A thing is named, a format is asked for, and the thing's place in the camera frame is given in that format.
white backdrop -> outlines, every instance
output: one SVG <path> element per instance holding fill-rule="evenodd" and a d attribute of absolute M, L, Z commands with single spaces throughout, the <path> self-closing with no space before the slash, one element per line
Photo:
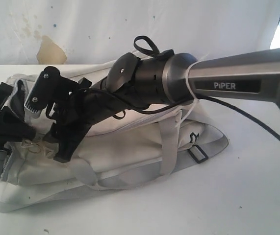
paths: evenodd
<path fill-rule="evenodd" d="M 217 58 L 268 49 L 279 16 L 280 0 L 0 0 L 0 64 L 103 63 L 138 35 Z"/>

white table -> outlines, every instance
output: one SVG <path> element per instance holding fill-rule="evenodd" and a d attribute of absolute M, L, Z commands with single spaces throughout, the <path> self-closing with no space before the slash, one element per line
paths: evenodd
<path fill-rule="evenodd" d="M 14 73 L 39 73 L 44 67 L 0 66 L 0 82 Z M 280 111 L 274 104 L 228 102 L 280 134 Z M 231 140 L 220 156 L 146 187 L 0 213 L 0 235 L 280 234 L 280 143 L 238 113 L 204 104 Z"/>

white duffel bag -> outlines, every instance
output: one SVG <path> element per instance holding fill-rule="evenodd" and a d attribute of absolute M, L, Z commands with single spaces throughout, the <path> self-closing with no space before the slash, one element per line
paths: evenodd
<path fill-rule="evenodd" d="M 61 75 L 76 81 L 84 76 L 95 83 L 107 75 L 111 65 L 89 66 Z M 20 117 L 24 115 L 21 99 L 25 99 L 37 76 L 15 74 L 7 80 L 14 86 L 7 106 Z M 151 105 L 150 110 L 161 107 Z M 176 126 L 189 108 L 177 106 L 155 115 L 126 111 L 122 120 L 108 118 L 91 128 L 66 164 L 53 160 L 57 144 L 41 140 L 52 123 L 45 111 L 38 119 L 25 115 L 25 122 L 37 130 L 37 140 L 11 142 L 7 146 L 10 156 L 0 156 L 0 212 L 139 187 L 216 156 L 229 141 L 200 103 Z"/>

